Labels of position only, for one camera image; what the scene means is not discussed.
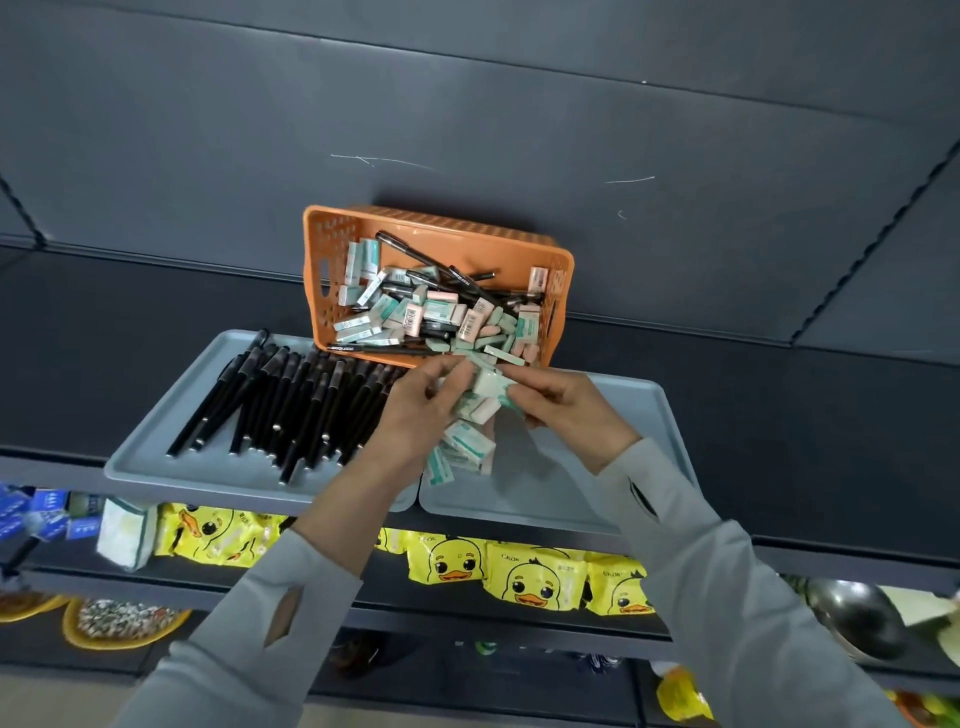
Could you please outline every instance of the left hand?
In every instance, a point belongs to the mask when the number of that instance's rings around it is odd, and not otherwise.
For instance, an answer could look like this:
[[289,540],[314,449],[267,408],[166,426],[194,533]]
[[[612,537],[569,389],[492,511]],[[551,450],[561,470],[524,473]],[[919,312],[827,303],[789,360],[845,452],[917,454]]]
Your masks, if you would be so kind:
[[[370,441],[357,460],[375,463],[403,490],[422,472],[426,457],[453,422],[453,407],[473,382],[475,368],[462,356],[431,356],[394,384]],[[446,376],[437,389],[437,381]]]

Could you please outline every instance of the snack packet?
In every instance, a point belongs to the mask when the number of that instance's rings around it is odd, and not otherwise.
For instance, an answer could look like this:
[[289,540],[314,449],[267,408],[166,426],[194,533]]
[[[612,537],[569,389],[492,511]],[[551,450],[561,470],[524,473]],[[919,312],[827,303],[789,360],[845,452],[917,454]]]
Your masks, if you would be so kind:
[[280,537],[280,516],[173,503],[182,526],[173,552],[201,564],[248,568]]
[[580,606],[587,564],[565,549],[489,543],[484,589],[503,601],[568,612]]
[[640,585],[647,572],[638,561],[626,556],[603,556],[587,562],[587,574],[592,593],[587,608],[594,614],[653,614],[654,608]]
[[407,565],[412,581],[445,584],[484,577],[486,542],[408,531]]
[[389,553],[406,553],[407,535],[410,533],[413,533],[413,531],[401,531],[398,528],[381,528],[380,532],[376,535],[376,543],[373,544],[373,547]]

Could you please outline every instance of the cartoon duck face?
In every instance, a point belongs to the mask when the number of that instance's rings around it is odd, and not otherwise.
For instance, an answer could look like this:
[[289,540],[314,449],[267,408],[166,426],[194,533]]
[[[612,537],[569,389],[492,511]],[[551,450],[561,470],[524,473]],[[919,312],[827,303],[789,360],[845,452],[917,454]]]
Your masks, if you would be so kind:
[[190,506],[187,509],[180,509],[180,522],[183,524],[183,527],[190,531],[191,535],[194,538],[201,538],[202,536],[213,536],[217,532],[223,530],[224,520],[219,516],[214,517],[213,520],[204,522],[201,524],[197,521],[196,518],[191,516],[187,511],[196,511],[196,506]]
[[507,588],[501,599],[541,609],[560,610],[560,577],[537,559],[518,564],[507,574]]
[[640,572],[634,571],[630,576],[613,587],[610,598],[609,615],[646,615],[653,612],[647,604],[647,595],[640,588]]
[[467,539],[440,541],[430,551],[430,572],[427,574],[427,583],[466,581],[473,577],[475,570],[479,570],[482,577],[482,553],[477,544]]

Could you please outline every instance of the display tray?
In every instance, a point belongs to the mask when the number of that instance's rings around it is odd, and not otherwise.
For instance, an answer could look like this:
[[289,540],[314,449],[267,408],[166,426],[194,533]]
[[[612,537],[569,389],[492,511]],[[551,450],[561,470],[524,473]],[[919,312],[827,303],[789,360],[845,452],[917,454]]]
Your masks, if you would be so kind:
[[[170,500],[179,501],[176,490],[188,488],[232,496],[269,492],[282,499],[311,501],[341,469],[324,462],[313,471],[300,466],[290,484],[280,485],[279,470],[262,453],[247,450],[229,454],[237,414],[220,428],[200,452],[185,449],[179,457],[166,454],[184,423],[200,405],[230,360],[253,340],[254,331],[230,330],[218,335],[160,399],[104,467],[107,477],[135,483],[169,486]],[[312,341],[298,336],[275,335],[272,339],[291,351],[307,353]],[[402,511],[417,499],[419,481],[408,486],[390,510]]]
[[[588,375],[613,408],[654,440],[699,488],[684,440],[663,388],[644,379]],[[441,516],[460,516],[593,533],[618,533],[605,517],[593,476],[546,427],[527,429],[513,410],[496,414],[493,473],[454,470],[454,480],[423,485],[420,505]]]

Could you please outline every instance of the blue package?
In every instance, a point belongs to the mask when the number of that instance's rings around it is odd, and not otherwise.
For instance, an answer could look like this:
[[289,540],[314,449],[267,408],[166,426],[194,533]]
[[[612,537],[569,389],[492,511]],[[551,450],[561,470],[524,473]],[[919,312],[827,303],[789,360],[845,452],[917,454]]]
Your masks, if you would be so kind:
[[66,533],[70,524],[70,517],[62,511],[60,513],[42,514],[36,524],[34,535],[41,541],[54,541]]
[[87,516],[82,519],[70,519],[66,527],[66,540],[88,539],[100,533],[100,517]]
[[23,491],[0,490],[0,519],[26,513],[29,507],[30,497]]
[[30,501],[30,510],[35,513],[62,511],[66,507],[68,495],[68,491],[37,488],[33,499]]
[[0,541],[9,539],[10,536],[16,536],[23,530],[23,518],[21,516],[11,516],[0,519]]

